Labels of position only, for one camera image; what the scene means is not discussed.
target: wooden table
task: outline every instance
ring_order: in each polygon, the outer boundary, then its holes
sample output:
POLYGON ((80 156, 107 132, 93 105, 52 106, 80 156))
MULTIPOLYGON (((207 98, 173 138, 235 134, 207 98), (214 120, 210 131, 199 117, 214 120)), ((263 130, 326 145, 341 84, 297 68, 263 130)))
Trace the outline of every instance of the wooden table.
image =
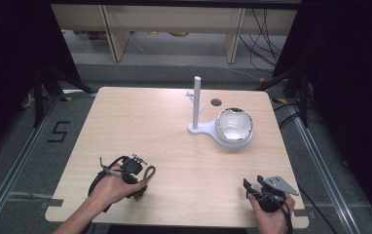
MULTIPOLYGON (((256 219, 245 198, 244 178, 258 184, 258 175, 282 176, 298 190, 266 93, 202 90, 201 122, 227 107, 239 107, 253 120, 251 143, 231 150, 209 136, 188 132, 193 104, 187 92, 193 90, 100 89, 54 195, 63 203, 48 208, 47 220, 65 221, 83 203, 101 170, 100 156, 108 165, 135 153, 157 171, 140 201, 124 199, 94 222, 253 227, 256 219), (214 98, 222 104, 211 105, 214 98)), ((295 209, 304 210, 301 197, 293 198, 295 209)), ((292 218, 295 228, 308 226, 306 216, 292 218)))

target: gray carpet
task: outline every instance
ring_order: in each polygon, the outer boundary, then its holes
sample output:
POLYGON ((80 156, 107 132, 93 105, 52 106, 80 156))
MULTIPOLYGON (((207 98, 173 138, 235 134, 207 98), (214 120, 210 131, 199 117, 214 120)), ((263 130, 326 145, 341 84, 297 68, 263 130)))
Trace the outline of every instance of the gray carpet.
MULTIPOLYGON (((253 90, 260 85, 259 78, 271 79, 270 73, 255 69, 236 69, 210 67, 178 66, 113 66, 77 65, 85 84, 98 89, 103 86, 192 88, 193 77, 203 78, 203 89, 253 90)), ((75 89, 61 83, 64 89, 75 89)), ((268 91, 271 98, 282 98, 284 82, 268 91)), ((13 188, 12 196, 0 214, 0 233, 51 233, 58 223, 45 220, 47 202, 53 195, 65 164, 93 104, 93 97, 73 97, 70 101, 60 101, 38 139, 31 157, 24 167, 19 180, 13 188), (48 142, 58 139, 52 134, 58 121, 69 121, 60 125, 67 131, 63 142, 48 142)), ((372 233, 372 208, 362 194, 348 168, 341 165, 342 156, 337 151, 329 132, 320 122, 315 109, 309 110, 310 131, 325 158, 331 173, 342 194, 351 205, 353 215, 362 233, 372 233)), ((291 114, 288 107, 276 111, 280 122, 291 114)), ((25 143, 33 124, 33 106, 18 113, 11 127, 0 140, 0 184, 25 143)), ((282 137, 300 186, 313 199, 322 213, 338 233, 345 233, 325 188, 318 176, 310 153, 297 130, 295 122, 281 129, 282 137)), ((310 213, 310 226, 294 233, 331 233, 331 229, 304 195, 303 200, 310 213)), ((107 233, 107 225, 97 225, 94 233, 107 233)), ((247 229, 257 233, 256 229, 247 229)))

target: white base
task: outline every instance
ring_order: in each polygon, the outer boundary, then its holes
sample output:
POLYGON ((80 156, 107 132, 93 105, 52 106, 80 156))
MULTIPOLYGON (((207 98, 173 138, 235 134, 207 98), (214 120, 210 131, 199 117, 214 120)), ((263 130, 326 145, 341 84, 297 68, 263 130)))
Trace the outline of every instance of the white base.
POLYGON ((200 134, 209 135, 216 142, 218 142, 219 144, 221 144, 221 145, 223 145, 227 148, 231 148, 231 149, 243 148, 243 147, 247 146, 250 143, 250 141, 252 140, 253 131, 250 132, 250 135, 246 139, 243 139, 243 140, 238 141, 236 143, 226 142, 225 140, 221 139, 217 135, 217 132, 216 132, 216 129, 215 129, 215 122, 216 122, 216 120, 214 119, 210 122, 198 123, 198 127, 196 129, 193 128, 193 123, 190 123, 187 126, 187 129, 193 135, 200 135, 200 134))

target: white vertical rod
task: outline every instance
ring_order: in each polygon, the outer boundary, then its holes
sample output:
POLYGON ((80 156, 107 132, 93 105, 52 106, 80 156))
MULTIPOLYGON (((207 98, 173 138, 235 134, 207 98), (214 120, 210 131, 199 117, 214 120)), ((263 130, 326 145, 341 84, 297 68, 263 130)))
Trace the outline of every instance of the white vertical rod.
POLYGON ((198 128, 200 102, 201 102, 201 77, 195 76, 195 91, 193 93, 193 129, 198 128))

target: white stand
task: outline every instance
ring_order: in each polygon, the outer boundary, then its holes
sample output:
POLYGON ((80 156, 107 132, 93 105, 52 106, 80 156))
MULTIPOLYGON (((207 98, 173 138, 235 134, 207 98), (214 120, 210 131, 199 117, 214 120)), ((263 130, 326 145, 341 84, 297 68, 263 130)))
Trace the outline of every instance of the white stand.
POLYGON ((199 123, 199 104, 201 99, 201 77, 195 76, 195 91, 193 97, 193 122, 188 125, 189 133, 193 135, 208 135, 212 137, 220 145, 231 149, 239 149, 245 147, 252 140, 253 133, 238 142, 230 143, 220 138, 216 132, 216 118, 207 123, 199 123))

